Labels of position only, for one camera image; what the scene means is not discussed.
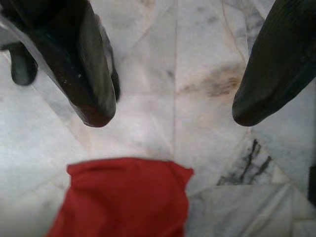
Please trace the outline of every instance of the white marble tile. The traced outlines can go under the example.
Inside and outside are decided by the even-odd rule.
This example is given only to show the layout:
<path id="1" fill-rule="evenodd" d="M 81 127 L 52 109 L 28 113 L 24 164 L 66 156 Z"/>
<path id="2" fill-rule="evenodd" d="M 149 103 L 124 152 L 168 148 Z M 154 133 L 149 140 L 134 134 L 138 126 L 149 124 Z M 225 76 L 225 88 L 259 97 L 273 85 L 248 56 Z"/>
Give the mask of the white marble tile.
<path id="1" fill-rule="evenodd" d="M 238 17 L 236 21 L 235 25 L 244 25 L 244 18 Z M 192 83 L 213 79 L 224 68 L 237 70 L 245 66 L 226 22 L 220 0 L 178 2 L 178 92 Z"/>
<path id="2" fill-rule="evenodd" d="M 118 64 L 122 93 L 174 93 L 177 5 L 170 2 L 170 8 Z"/>
<path id="3" fill-rule="evenodd" d="M 275 1 L 276 0 L 253 0 L 261 16 L 265 19 L 267 18 Z"/>
<path id="4" fill-rule="evenodd" d="M 217 237 L 290 236 L 290 185 L 223 186 L 218 187 L 213 198 Z"/>
<path id="5" fill-rule="evenodd" d="M 316 233 L 316 220 L 297 221 L 293 226 L 292 237 L 314 237 Z"/>
<path id="6" fill-rule="evenodd" d="M 89 151 L 87 159 L 173 158 L 173 96 L 122 95 L 117 114 L 103 128 L 73 117 L 69 129 Z"/>
<path id="7" fill-rule="evenodd" d="M 247 47 L 247 27 L 245 14 L 241 9 L 232 7 L 223 3 L 223 13 L 226 20 L 227 28 L 234 37 L 238 53 L 244 62 L 248 61 L 249 53 Z"/>
<path id="8" fill-rule="evenodd" d="M 284 171 L 277 164 L 275 164 L 271 183 L 285 184 L 285 183 L 290 183 L 290 182 L 291 181 L 289 177 L 284 173 Z"/>
<path id="9" fill-rule="evenodd" d="M 91 0 L 109 35 L 117 62 L 137 43 L 174 0 Z"/>
<path id="10" fill-rule="evenodd" d="M 53 180 L 29 191 L 16 202 L 6 203 L 1 212 L 0 236 L 45 236 L 64 200 L 65 189 L 59 176 L 65 175 L 66 171 L 63 171 Z"/>
<path id="11" fill-rule="evenodd" d="M 271 183 L 275 162 L 251 134 L 242 140 L 234 156 L 224 168 L 217 185 Z"/>
<path id="12" fill-rule="evenodd" d="M 14 85 L 7 77 L 5 74 L 1 78 L 2 85 L 9 90 L 1 95 L 0 102 L 3 199 L 17 198 L 87 154 L 31 86 Z"/>
<path id="13" fill-rule="evenodd" d="M 290 185 L 218 186 L 190 197 L 188 237 L 289 237 Z"/>
<path id="14" fill-rule="evenodd" d="M 245 62 L 221 1 L 179 1 L 177 29 L 175 160 L 195 170 L 192 194 L 218 182 L 246 134 L 231 116 Z"/>
<path id="15" fill-rule="evenodd" d="M 175 126 L 175 160 L 196 174 L 189 193 L 216 185 L 246 134 L 231 118 L 230 101 L 226 96 L 178 95 Z"/>
<path id="16" fill-rule="evenodd" d="M 316 85 L 310 83 L 296 98 L 252 130 L 304 194 L 307 193 L 309 169 L 316 161 L 315 101 Z"/>

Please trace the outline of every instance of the gray marble vein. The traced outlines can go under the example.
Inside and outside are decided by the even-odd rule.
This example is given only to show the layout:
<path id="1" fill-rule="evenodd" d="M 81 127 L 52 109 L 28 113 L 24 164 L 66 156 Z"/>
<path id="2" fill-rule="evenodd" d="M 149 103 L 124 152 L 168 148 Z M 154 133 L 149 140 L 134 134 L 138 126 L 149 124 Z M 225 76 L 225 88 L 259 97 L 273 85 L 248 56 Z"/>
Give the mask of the gray marble vein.
<path id="1" fill-rule="evenodd" d="M 271 183 L 275 164 L 256 139 L 245 138 L 236 154 L 237 158 L 224 169 L 217 185 Z"/>

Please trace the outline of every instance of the red cloth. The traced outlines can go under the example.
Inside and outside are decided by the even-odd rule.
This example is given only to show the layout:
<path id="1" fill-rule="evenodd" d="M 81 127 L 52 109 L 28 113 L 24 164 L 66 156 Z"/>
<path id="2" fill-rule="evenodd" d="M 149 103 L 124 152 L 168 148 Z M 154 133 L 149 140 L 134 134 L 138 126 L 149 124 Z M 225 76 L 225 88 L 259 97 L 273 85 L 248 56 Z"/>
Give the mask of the red cloth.
<path id="1" fill-rule="evenodd" d="M 47 237 L 183 237 L 185 186 L 173 162 L 121 158 L 68 166 L 71 186 Z"/>

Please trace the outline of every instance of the marble floor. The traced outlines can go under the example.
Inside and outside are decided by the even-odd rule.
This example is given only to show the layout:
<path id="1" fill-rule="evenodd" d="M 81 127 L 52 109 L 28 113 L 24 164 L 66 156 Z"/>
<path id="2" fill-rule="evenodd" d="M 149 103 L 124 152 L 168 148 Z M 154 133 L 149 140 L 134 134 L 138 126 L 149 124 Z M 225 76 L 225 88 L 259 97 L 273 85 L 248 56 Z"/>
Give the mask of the marble floor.
<path id="1" fill-rule="evenodd" d="M 316 83 L 253 128 L 231 115 L 273 0 L 91 0 L 122 95 L 104 128 L 85 126 L 39 71 L 16 86 L 0 55 L 0 237 L 43 237 L 69 185 L 66 166 L 139 157 L 192 167 L 188 237 L 311 237 Z"/>

